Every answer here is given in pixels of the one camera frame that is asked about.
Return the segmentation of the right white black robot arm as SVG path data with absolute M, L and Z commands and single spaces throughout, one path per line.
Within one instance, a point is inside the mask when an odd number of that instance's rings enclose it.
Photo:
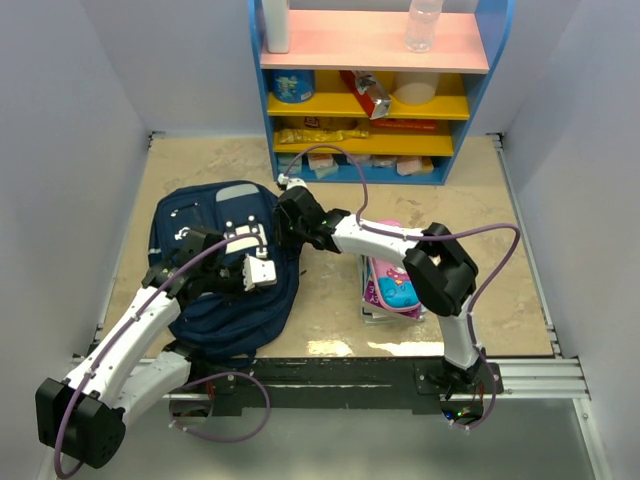
M 284 175 L 274 208 L 281 246 L 308 243 L 319 251 L 354 254 L 402 268 L 418 300 L 438 318 L 444 341 L 442 367 L 426 377 L 446 398 L 466 393 L 481 380 L 480 356 L 471 312 L 478 267 L 442 224 L 425 230 L 365 221 L 359 212 L 324 210 L 306 183 Z

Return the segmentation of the navy blue backpack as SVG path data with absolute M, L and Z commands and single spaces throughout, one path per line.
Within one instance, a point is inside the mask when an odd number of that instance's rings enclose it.
M 169 329 L 175 339 L 210 361 L 233 364 L 252 358 L 283 331 L 299 287 L 298 246 L 281 248 L 274 236 L 277 196 L 251 181 L 229 181 L 178 189 L 162 198 L 152 218 L 149 268 L 144 286 L 160 286 L 167 276 L 202 251 L 188 243 L 190 230 L 234 242 L 192 267 L 187 275 L 198 297 L 173 284 L 181 305 Z M 273 285 L 247 290 L 243 261 L 265 246 L 276 270 Z

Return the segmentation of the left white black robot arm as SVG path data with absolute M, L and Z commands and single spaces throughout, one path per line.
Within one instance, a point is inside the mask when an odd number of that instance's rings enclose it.
M 192 228 L 181 246 L 146 272 L 133 301 L 112 330 L 63 379 L 45 379 L 35 393 L 38 437 L 53 450 L 59 479 L 83 466 L 108 463 L 127 427 L 164 394 L 200 390 L 207 368 L 193 358 L 163 353 L 135 369 L 156 337 L 203 293 L 231 285 L 255 287 L 271 266 L 266 241 L 255 227 L 242 233 Z

